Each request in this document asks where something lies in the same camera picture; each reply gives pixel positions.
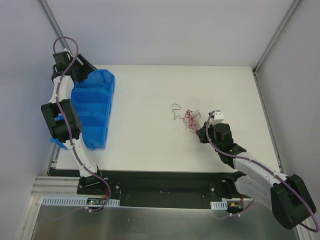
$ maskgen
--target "white wall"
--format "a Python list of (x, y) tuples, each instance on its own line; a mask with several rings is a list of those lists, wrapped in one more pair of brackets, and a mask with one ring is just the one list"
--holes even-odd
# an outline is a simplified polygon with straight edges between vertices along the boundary
[(40, 108), (53, 89), (55, 36), (35, 0), (1, 1), (0, 35), (0, 239), (10, 240), (48, 161)]
[(251, 66), (293, 0), (48, 0), (93, 64)]
[(258, 73), (284, 168), (320, 208), (320, 1), (302, 2)]

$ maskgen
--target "metal frame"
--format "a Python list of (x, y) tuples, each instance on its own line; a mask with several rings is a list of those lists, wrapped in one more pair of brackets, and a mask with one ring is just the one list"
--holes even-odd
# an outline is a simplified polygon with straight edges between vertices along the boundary
[(30, 240), (35, 228), (43, 196), (30, 196), (15, 239)]
[(51, 144), (47, 167), (45, 169), (44, 176), (48, 176), (51, 168), (54, 168), (54, 169), (56, 168), (60, 149), (61, 148), (56, 143)]
[(279, 26), (276, 28), (274, 34), (272, 35), (269, 43), (267, 44), (265, 50), (263, 51), (259, 61), (253, 68), (254, 75), (257, 75), (257, 72), (261, 69), (262, 65), (265, 63), (267, 57), (273, 50), (274, 46), (278, 42), (280, 35), (283, 33), (285, 27), (290, 22), (291, 18), (293, 17), (294, 13), (298, 9), (298, 6), (303, 0), (293, 0), (292, 4), (290, 5), (289, 9), (286, 11), (283, 19), (281, 20)]
[(261, 106), (262, 106), (262, 110), (263, 110), (263, 113), (264, 113), (266, 125), (267, 125), (268, 130), (269, 130), (269, 134), (270, 134), (272, 146), (273, 146), (273, 149), (274, 149), (275, 157), (276, 157), (276, 160), (278, 162), (279, 171), (281, 173), (283, 173), (284, 169), (283, 169), (283, 165), (281, 163), (281, 158), (280, 158), (279, 150), (278, 150), (278, 147), (277, 147), (277, 144), (276, 144), (275, 135), (274, 135), (274, 132), (273, 132), (272, 127), (271, 127), (270, 118), (269, 118), (268, 109), (267, 109), (267, 106), (266, 106), (266, 103), (265, 103), (265, 99), (264, 99), (263, 93), (261, 91), (261, 88), (259, 86), (259, 82), (258, 82), (258, 79), (257, 79), (257, 76), (256, 76), (255, 73), (253, 73), (253, 77), (254, 77), (256, 89), (258, 91), (258, 95), (259, 95), (259, 98), (260, 98), (260, 101), (261, 101)]
[(78, 177), (38, 176), (31, 196), (78, 196)]
[[(59, 37), (64, 36), (54, 14), (52, 13), (52, 11), (49, 7), (47, 0), (37, 0), (37, 1), (39, 3), (40, 7), (42, 8), (43, 13), (44, 13), (46, 19), (48, 20), (56, 37), (59, 38)], [(63, 49), (70, 49), (66, 39), (60, 39), (59, 42), (60, 42)]]

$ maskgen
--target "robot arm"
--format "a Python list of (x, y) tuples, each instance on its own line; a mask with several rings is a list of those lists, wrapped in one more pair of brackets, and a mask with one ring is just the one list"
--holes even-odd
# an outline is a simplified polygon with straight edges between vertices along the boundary
[[(96, 70), (81, 54), (61, 79), (63, 72), (72, 62), (73, 57), (69, 52), (61, 51), (53, 54), (56, 64), (53, 66), (52, 81), (54, 89), (49, 103), (41, 106), (45, 122), (51, 136), (63, 143), (75, 159), (80, 173), (81, 185), (84, 187), (99, 184), (100, 181), (92, 173), (100, 175), (97, 164), (88, 154), (82, 136), (82, 123), (70, 98), (74, 88), (74, 82), (83, 82), (88, 75)], [(69, 123), (66, 125), (64, 119), (57, 119), (62, 111)]]
[(196, 132), (200, 142), (211, 142), (220, 159), (237, 170), (216, 187), (215, 192), (220, 197), (231, 199), (238, 194), (249, 196), (270, 209), (283, 227), (292, 229), (310, 217), (310, 213), (283, 184), (285, 182), (303, 198), (313, 213), (317, 211), (304, 181), (299, 176), (270, 171), (270, 167), (255, 159), (234, 142), (230, 126), (222, 123), (224, 118), (220, 111), (215, 111), (211, 115), (213, 118), (211, 122), (209, 124), (205, 122)]

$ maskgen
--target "red wire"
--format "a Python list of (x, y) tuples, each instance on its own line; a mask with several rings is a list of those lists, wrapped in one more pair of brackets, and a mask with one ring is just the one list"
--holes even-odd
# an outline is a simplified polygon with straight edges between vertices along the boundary
[(104, 194), (104, 196), (102, 197), (102, 199), (105, 200), (105, 199), (107, 198), (107, 196), (108, 196), (108, 189), (105, 188), (105, 194)]
[(188, 128), (189, 128), (190, 132), (192, 132), (194, 134), (197, 134), (196, 131), (201, 128), (200, 124), (199, 124), (199, 122), (197, 120), (198, 116), (201, 116), (201, 114), (200, 114), (200, 112), (198, 110), (194, 114), (193, 111), (188, 109), (185, 112), (185, 115), (184, 115), (184, 117), (182, 119), (182, 121), (188, 125)]
[(244, 205), (244, 202), (243, 202), (244, 198), (245, 198), (245, 195), (242, 194), (241, 201), (240, 201), (242, 206)]

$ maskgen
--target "tangled wire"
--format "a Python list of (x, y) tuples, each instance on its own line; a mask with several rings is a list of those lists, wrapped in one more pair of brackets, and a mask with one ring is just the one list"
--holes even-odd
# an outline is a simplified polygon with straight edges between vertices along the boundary
[(196, 110), (194, 112), (194, 111), (191, 111), (188, 109), (185, 112), (184, 117), (181, 118), (180, 115), (176, 115), (176, 112), (175, 112), (175, 111), (181, 110), (181, 106), (176, 103), (172, 104), (171, 106), (173, 106), (173, 105), (176, 105), (179, 107), (179, 108), (172, 109), (172, 112), (174, 113), (174, 117), (173, 117), (174, 120), (176, 120), (177, 118), (181, 119), (186, 124), (186, 126), (189, 128), (190, 132), (197, 134), (196, 131), (201, 128), (201, 126), (199, 124), (199, 120), (198, 120), (198, 118), (201, 117), (199, 110)]

